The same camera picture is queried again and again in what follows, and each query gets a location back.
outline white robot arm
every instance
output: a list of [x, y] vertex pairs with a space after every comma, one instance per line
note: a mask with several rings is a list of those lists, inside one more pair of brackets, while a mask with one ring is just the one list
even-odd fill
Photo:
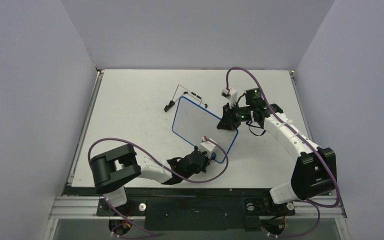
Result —
[[[233, 88], [229, 88], [229, 92], [237, 94], [237, 91]], [[296, 160], [291, 180], [270, 190], [273, 203], [283, 204], [293, 200], [306, 200], [334, 189], [332, 179], [314, 151], [299, 137], [305, 139], [310, 146], [317, 150], [336, 178], [336, 157], [330, 148], [322, 149], [310, 141], [293, 125], [279, 106], [271, 104], [272, 110], [277, 115], [275, 117], [261, 98], [258, 88], [245, 91], [247, 106], [243, 107], [239, 107], [237, 102], [232, 103], [230, 101], [230, 99], [236, 97], [229, 96], [229, 92], [227, 88], [224, 88], [221, 93], [222, 96], [229, 99], [229, 103], [223, 106], [223, 117], [217, 128], [235, 130], [241, 125], [241, 122], [254, 120], [262, 129], [273, 135], [292, 159]]]

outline black bracket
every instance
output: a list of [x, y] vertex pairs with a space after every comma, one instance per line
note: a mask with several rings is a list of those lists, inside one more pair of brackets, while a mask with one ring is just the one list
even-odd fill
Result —
[[[145, 216], [145, 211], [139, 210], [139, 204], [147, 204], [147, 199], [143, 197], [129, 197], [126, 204], [116, 207], [120, 213], [123, 215], [128, 215], [130, 212], [130, 216]], [[118, 216], [110, 206], [108, 206], [107, 202], [104, 198], [99, 199], [98, 206], [96, 209], [96, 215], [99, 217], [113, 217]]]
[[289, 210], [287, 203], [274, 204], [271, 197], [253, 197], [243, 200], [245, 216], [294, 216], [295, 210]]

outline wire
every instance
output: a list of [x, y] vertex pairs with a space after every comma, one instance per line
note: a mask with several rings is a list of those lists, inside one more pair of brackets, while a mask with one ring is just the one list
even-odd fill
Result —
[[[260, 137], [260, 136], [263, 136], [263, 135], [266, 133], [266, 130], [265, 130], [264, 128], [262, 128], [262, 127], [260, 127], [260, 126], [254, 126], [254, 125], [252, 125], [252, 124], [251, 124], [251, 120], [245, 122], [245, 124], [248, 126], [249, 131], [250, 131], [250, 132], [252, 133], [252, 135], [254, 135], [254, 136]], [[256, 128], [256, 129], [262, 129], [263, 131], [262, 131], [262, 133], [261, 133], [260, 135], [258, 135], [258, 134], [254, 133], [254, 132], [251, 130], [251, 127], [252, 127], [252, 128]]]
[[250, 127], [251, 127], [251, 126], [248, 125], [249, 132], [251, 132], [252, 135], [254, 135], [254, 136], [260, 137], [260, 136], [263, 136], [263, 135], [266, 133], [266, 130], [263, 129], [262, 133], [261, 133], [260, 135], [258, 135], [258, 134], [256, 134], [256, 133], [254, 133], [254, 132], [251, 130]]
[[[135, 222], [133, 222], [132, 220], [128, 219], [127, 216], [123, 215], [120, 211], [118, 211], [116, 209], [116, 207], [114, 207], [110, 201], [108, 201], [108, 199], [105, 199], [106, 201], [106, 204], [108, 204], [108, 206], [116, 213], [118, 214], [120, 217], [122, 217], [124, 220], [126, 220], [126, 222], [130, 223], [131, 225], [139, 228], [140, 230], [144, 231], [145, 233], [151, 235], [151, 236], [138, 236], [138, 237], [128, 237], [128, 236], [119, 236], [121, 239], [144, 239], [144, 238], [152, 238], [152, 237], [158, 237], [159, 235], [156, 234], [155, 232], [152, 232], [152, 231], [149, 231], [149, 230], [146, 230], [143, 226], [140, 226], [138, 224], [136, 224]], [[114, 232], [115, 229], [117, 229], [117, 227], [120, 226], [120, 225], [117, 225], [115, 226], [111, 232]]]
[[238, 97], [238, 99], [237, 99], [237, 101], [236, 101], [236, 105], [238, 105], [239, 104], [239, 101], [241, 100], [241, 98], [243, 97], [243, 96], [245, 96], [245, 92], [242, 94], [242, 95], [240, 95], [239, 97]]
[[[229, 88], [229, 73], [232, 71], [232, 70], [241, 70], [241, 71], [244, 71], [245, 73], [247, 73], [253, 80], [254, 82], [257, 84], [258, 86], [258, 89], [261, 93], [261, 97], [262, 99], [264, 100], [265, 104], [267, 105], [267, 108], [270, 110], [271, 114], [273, 114], [273, 116], [281, 123], [283, 124], [284, 121], [276, 114], [276, 112], [273, 110], [272, 106], [270, 105], [269, 101], [267, 101], [267, 98], [266, 98], [266, 95], [264, 94], [263, 92], [263, 88], [261, 87], [260, 83], [258, 82], [257, 78], [250, 72], [248, 71], [247, 69], [243, 68], [243, 67], [240, 67], [240, 66], [234, 66], [234, 67], [231, 67], [227, 73], [226, 73], [226, 89]], [[313, 152], [314, 154], [317, 156], [317, 158], [320, 160], [321, 164], [323, 165], [324, 169], [326, 169], [326, 172], [327, 174], [329, 175], [330, 179], [332, 180], [333, 182], [333, 185], [334, 185], [334, 188], [336, 189], [336, 201], [334, 204], [332, 205], [327, 205], [327, 204], [321, 204], [321, 203], [318, 203], [318, 202], [315, 202], [313, 200], [310, 200], [308, 199], [307, 201], [311, 204], [314, 204], [314, 205], [317, 205], [319, 207], [324, 207], [324, 208], [335, 208], [336, 206], [339, 205], [339, 203], [341, 203], [341, 193], [340, 193], [340, 190], [339, 190], [339, 186], [338, 186], [338, 182], [337, 180], [335, 179], [334, 177], [334, 174], [332, 173], [332, 171], [329, 169], [328, 165], [326, 164], [325, 160], [323, 160], [323, 157], [319, 154], [319, 152], [307, 141], [307, 139], [305, 139], [301, 134], [298, 134], [298, 132], [292, 127], [290, 126], [289, 124], [285, 124], [285, 126], [293, 133], [293, 134], [296, 134], [296, 136], [301, 140], [303, 141]]]
[[317, 221], [315, 222], [314, 226], [312, 226], [312, 228], [308, 229], [305, 232], [298, 233], [298, 234], [289, 234], [289, 235], [274, 235], [274, 234], [270, 233], [269, 231], [267, 231], [267, 229], [263, 226], [262, 229], [264, 229], [264, 231], [266, 233], [268, 233], [267, 236], [270, 235], [270, 236], [277, 237], [277, 238], [296, 238], [296, 237], [305, 236], [305, 235], [311, 233], [312, 231], [314, 231], [314, 229], [317, 228], [317, 226], [320, 223], [320, 209], [319, 209], [319, 207], [316, 204], [314, 204], [312, 202], [309, 202], [308, 200], [306, 200], [306, 201], [296, 201], [296, 202], [308, 203], [308, 204], [311, 204], [311, 205], [313, 205], [315, 207], [315, 209], [317, 210]]

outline blue whiteboard frame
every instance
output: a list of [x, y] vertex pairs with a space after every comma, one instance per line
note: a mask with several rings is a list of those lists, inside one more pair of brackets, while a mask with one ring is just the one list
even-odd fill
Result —
[[[180, 101], [181, 101], [181, 99], [185, 99], [185, 100], [191, 102], [192, 104], [194, 104], [194, 105], [197, 106], [198, 108], [204, 110], [205, 112], [209, 113], [210, 115], [212, 115], [213, 117], [215, 117], [215, 118], [218, 119], [218, 120], [221, 120], [222, 118], [219, 117], [219, 116], [217, 116], [217, 115], [215, 115], [214, 113], [208, 111], [208, 110], [205, 109], [204, 107], [198, 105], [196, 102], [190, 100], [189, 98], [187, 98], [187, 97], [185, 97], [185, 96], [181, 96], [181, 97], [179, 98], [179, 101], [178, 101], [178, 104], [177, 104], [177, 107], [176, 107], [176, 113], [174, 114], [174, 118], [173, 118], [173, 124], [171, 125], [171, 131], [172, 131], [174, 134], [176, 134], [177, 136], [179, 136], [181, 139], [185, 140], [187, 143], [189, 143], [190, 145], [192, 145], [192, 146], [194, 147], [195, 145], [194, 145], [192, 142], [186, 140], [184, 137], [182, 137], [180, 134], [178, 134], [178, 133], [175, 132], [175, 130], [174, 130], [175, 120], [176, 120], [176, 116], [177, 116], [177, 114], [178, 114], [178, 110], [179, 110], [179, 106], [180, 106]], [[229, 152], [230, 152], [230, 150], [231, 150], [231, 148], [232, 148], [232, 146], [233, 146], [233, 143], [235, 143], [235, 140], [236, 140], [236, 137], [238, 136], [238, 134], [239, 134], [239, 130], [236, 129], [236, 135], [234, 136], [233, 141], [231, 142], [229, 148], [228, 148], [227, 150], [225, 150], [227, 154], [229, 154]], [[217, 163], [219, 163], [219, 164], [222, 164], [222, 163], [224, 163], [225, 159], [226, 159], [226, 156], [224, 156], [224, 158], [223, 158], [222, 161], [215, 161], [215, 162], [217, 162]]]

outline whiteboard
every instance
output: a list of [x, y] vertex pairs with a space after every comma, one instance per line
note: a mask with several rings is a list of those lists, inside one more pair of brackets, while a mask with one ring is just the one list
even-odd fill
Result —
[[[301, 109], [288, 71], [253, 70], [270, 103], [278, 104], [294, 125], [307, 134]], [[244, 72], [232, 71], [229, 85], [242, 93], [255, 87]], [[143, 70], [107, 69], [88, 121], [77, 159], [72, 187], [94, 187], [87, 153], [93, 142], [115, 137], [129, 140], [146, 149], [158, 160], [184, 157], [193, 147], [173, 134], [175, 108], [164, 112], [178, 84], [200, 95], [207, 110], [220, 115], [227, 99], [221, 96], [226, 87], [226, 70]], [[296, 159], [270, 134], [252, 135], [242, 124], [229, 154], [229, 167], [218, 179], [194, 184], [181, 182], [161, 185], [155, 181], [135, 178], [126, 187], [136, 188], [273, 188], [291, 179]], [[102, 142], [91, 155], [120, 146], [120, 142]], [[144, 155], [136, 151], [138, 157]], [[194, 174], [193, 180], [216, 176], [224, 164], [210, 164], [207, 172]]]
[[[199, 145], [203, 136], [206, 136], [218, 143], [229, 154], [239, 131], [217, 129], [220, 119], [221, 117], [182, 96], [178, 101], [171, 130], [192, 146]], [[214, 153], [215, 160], [223, 163], [226, 158], [223, 152], [217, 148]]]

